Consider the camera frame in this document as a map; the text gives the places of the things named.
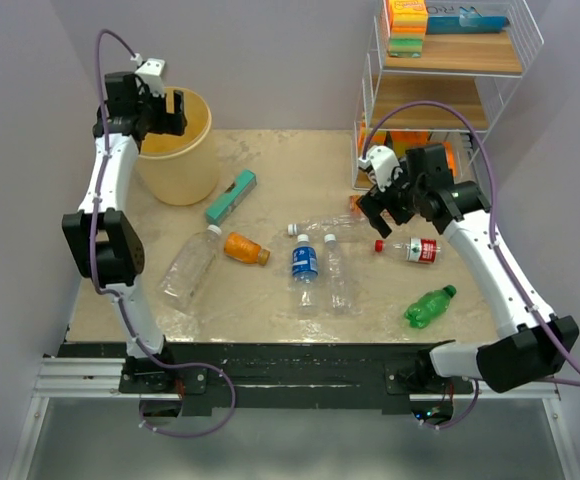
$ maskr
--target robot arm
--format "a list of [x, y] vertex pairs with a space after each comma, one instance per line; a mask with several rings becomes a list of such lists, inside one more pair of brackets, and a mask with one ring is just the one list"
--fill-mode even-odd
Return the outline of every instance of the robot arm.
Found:
[[[491, 244], [490, 205], [476, 183], [454, 183], [444, 147], [409, 150], [404, 161], [387, 147], [373, 147], [359, 164], [376, 179], [358, 202], [370, 224], [385, 238], [391, 229], [381, 216], [383, 210], [397, 225], [415, 214], [432, 222], [467, 264], [495, 318], [500, 340], [493, 344], [446, 342], [422, 352], [417, 371], [420, 383], [435, 377], [465, 376], [483, 378], [494, 391], [505, 392], [557, 373], [565, 359], [538, 325]], [[550, 328], [569, 351], [579, 334], [577, 324], [572, 317], [554, 314], [523, 274], [498, 229], [495, 232], [496, 246], [531, 293], [533, 308], [550, 319]]]
[[174, 91], [174, 113], [166, 111], [166, 95], [161, 75], [165, 62], [159, 59], [142, 61], [134, 58], [138, 68], [132, 72], [118, 72], [105, 76], [108, 118], [97, 114], [93, 127], [96, 159], [85, 198], [77, 213], [63, 216], [62, 229], [79, 272], [92, 278], [90, 268], [90, 223], [93, 200], [97, 191], [99, 172], [104, 163], [105, 142], [103, 121], [110, 130], [110, 151], [104, 176], [101, 179], [99, 214], [97, 218], [96, 261], [99, 284], [110, 299], [127, 336], [130, 357], [144, 357], [145, 353], [133, 341], [123, 321], [119, 299], [125, 313], [151, 354], [163, 348], [163, 333], [157, 326], [146, 301], [141, 283], [145, 265], [141, 240], [124, 214], [130, 177], [139, 156], [141, 143], [148, 133], [182, 135], [186, 127], [183, 93]]

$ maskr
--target green bottle cap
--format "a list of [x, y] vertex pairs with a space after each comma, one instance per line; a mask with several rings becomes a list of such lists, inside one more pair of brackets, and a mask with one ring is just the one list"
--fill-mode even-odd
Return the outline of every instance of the green bottle cap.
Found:
[[452, 285], [446, 285], [443, 287], [443, 291], [446, 292], [450, 298], [454, 297], [457, 294], [457, 289], [454, 288]]

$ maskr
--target blue-labeled water bottle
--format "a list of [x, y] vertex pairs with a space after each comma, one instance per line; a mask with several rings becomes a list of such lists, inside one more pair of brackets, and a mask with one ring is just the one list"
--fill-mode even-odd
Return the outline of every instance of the blue-labeled water bottle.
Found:
[[295, 283], [297, 304], [300, 312], [309, 312], [317, 307], [316, 281], [317, 254], [310, 246], [308, 235], [297, 237], [297, 248], [292, 252], [292, 277]]

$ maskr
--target beige table surface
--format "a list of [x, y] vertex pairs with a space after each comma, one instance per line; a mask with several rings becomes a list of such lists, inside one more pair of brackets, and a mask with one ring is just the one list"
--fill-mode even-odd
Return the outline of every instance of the beige table surface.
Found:
[[[335, 317], [327, 308], [314, 318], [299, 318], [292, 306], [289, 265], [294, 239], [288, 223], [317, 216], [344, 214], [350, 188], [350, 134], [341, 131], [219, 130], [214, 132], [222, 162], [217, 188], [190, 207], [157, 201], [134, 178], [126, 214], [146, 249], [142, 275], [146, 296], [157, 323], [171, 341], [234, 342], [462, 342], [496, 339], [490, 310], [456, 252], [441, 240], [437, 265], [397, 262], [373, 253], [379, 238], [369, 227], [361, 242], [346, 243], [354, 273], [356, 311]], [[189, 315], [160, 300], [157, 284], [185, 240], [206, 227], [203, 212], [248, 168], [258, 185], [228, 217], [224, 237], [237, 231], [268, 247], [266, 267], [243, 265], [220, 254]], [[437, 238], [434, 228], [413, 219], [393, 236]], [[314, 238], [317, 255], [323, 239]], [[425, 292], [451, 283], [457, 296], [448, 312], [423, 330], [402, 318], [404, 309]], [[68, 341], [124, 341], [111, 306], [83, 281]]]

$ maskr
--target green box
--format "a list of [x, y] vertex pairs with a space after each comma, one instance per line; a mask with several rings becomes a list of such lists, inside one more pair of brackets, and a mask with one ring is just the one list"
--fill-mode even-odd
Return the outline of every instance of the green box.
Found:
[[244, 198], [257, 186], [257, 176], [250, 170], [244, 170], [212, 205], [206, 209], [206, 220], [210, 225], [221, 225]]

